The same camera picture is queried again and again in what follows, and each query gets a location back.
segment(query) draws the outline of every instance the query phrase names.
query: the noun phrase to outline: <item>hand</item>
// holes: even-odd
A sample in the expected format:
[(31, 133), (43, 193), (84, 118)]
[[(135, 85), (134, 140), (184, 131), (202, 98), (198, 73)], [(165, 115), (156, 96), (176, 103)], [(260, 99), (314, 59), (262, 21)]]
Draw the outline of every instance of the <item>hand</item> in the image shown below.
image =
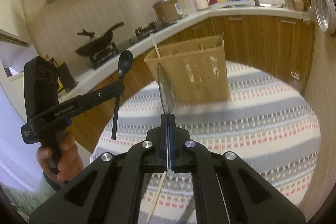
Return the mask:
[(67, 132), (67, 135), (60, 144), (60, 148), (63, 154), (57, 165), (59, 170), (57, 175), (51, 172), (48, 164), (48, 159), (50, 159), (53, 154), (51, 148), (41, 146), (36, 152), (36, 159), (42, 170), (56, 183), (72, 180), (84, 169), (83, 161), (78, 154), (78, 147), (75, 144), (75, 136), (71, 132)]

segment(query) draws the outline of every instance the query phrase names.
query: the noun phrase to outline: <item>white countertop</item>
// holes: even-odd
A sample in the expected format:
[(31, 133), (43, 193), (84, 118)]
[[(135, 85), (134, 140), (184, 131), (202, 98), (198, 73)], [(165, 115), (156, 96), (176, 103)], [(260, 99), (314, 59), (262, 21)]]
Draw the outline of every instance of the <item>white countertop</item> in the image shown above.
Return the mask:
[[(249, 3), (249, 1), (240, 1), (239, 3)], [(260, 1), (260, 3), (277, 3), (274, 1)], [(233, 16), (233, 15), (261, 15), (261, 16), (278, 16), (287, 17), (294, 19), (302, 19), (302, 12), (296, 12), (292, 10), (287, 10), (283, 8), (268, 8), (268, 7), (248, 7), (248, 8), (232, 8), (232, 9), (220, 9), (221, 7), (233, 4), (231, 3), (220, 3), (212, 5), (209, 9), (203, 11), (192, 11), (188, 17), (180, 19), (178, 23), (165, 28), (164, 30), (155, 33), (154, 39), (157, 44), (164, 41), (165, 39), (173, 36), (174, 34), (198, 23), (209, 17), (216, 16)], [(134, 58), (142, 54), (153, 47), (150, 37), (147, 37), (135, 45), (131, 46), (129, 50), (133, 53)], [(98, 69), (90, 69), (76, 78), (78, 85), (71, 90), (69, 93), (61, 93), (59, 96), (59, 102), (63, 102), (77, 95), (83, 95), (93, 89), (96, 85), (110, 76), (112, 73), (118, 69), (118, 57), (109, 60), (107, 63), (100, 66)]]

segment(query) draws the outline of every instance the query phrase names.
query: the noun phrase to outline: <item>brown storage basket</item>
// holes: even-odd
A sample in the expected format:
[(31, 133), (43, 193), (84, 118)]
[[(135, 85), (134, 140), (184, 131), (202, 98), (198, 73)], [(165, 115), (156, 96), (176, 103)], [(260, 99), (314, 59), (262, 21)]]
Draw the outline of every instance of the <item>brown storage basket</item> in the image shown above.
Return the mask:
[(167, 71), (178, 103), (207, 103), (230, 98), (227, 82), (224, 40), (204, 37), (159, 46), (159, 59), (152, 49), (144, 61), (158, 79), (158, 63)]

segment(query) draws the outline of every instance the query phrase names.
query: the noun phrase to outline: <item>green sleeve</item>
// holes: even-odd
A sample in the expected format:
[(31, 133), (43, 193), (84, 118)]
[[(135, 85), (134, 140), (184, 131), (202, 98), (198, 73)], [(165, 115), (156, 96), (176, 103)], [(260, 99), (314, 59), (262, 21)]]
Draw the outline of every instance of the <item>green sleeve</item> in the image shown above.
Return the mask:
[(42, 177), (36, 191), (21, 191), (1, 184), (9, 201), (22, 213), (30, 216), (42, 203), (49, 199), (56, 191)]

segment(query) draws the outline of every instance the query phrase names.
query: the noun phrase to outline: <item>spoon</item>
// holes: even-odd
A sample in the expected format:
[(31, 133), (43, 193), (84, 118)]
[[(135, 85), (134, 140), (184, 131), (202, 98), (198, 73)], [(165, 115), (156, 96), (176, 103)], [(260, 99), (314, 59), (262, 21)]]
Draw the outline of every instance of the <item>spoon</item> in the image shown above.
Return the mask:
[(169, 116), (173, 112), (173, 109), (175, 107), (175, 89), (169, 78), (168, 73), (161, 65), (161, 63), (157, 65), (157, 82), (159, 84), (163, 113), (165, 114), (167, 121), (166, 150), (167, 150), (167, 170), (169, 170), (171, 169), (171, 160), (170, 160), (171, 142), (170, 142)]
[[(133, 54), (129, 50), (123, 51), (119, 56), (118, 62), (118, 72), (119, 72), (119, 81), (122, 81), (126, 73), (129, 72), (133, 65)], [(113, 114), (113, 122), (112, 122), (112, 139), (115, 140), (117, 137), (117, 120), (118, 120), (118, 112), (119, 112), (119, 104), (120, 104), (120, 95), (115, 98), (114, 104), (114, 114)]]

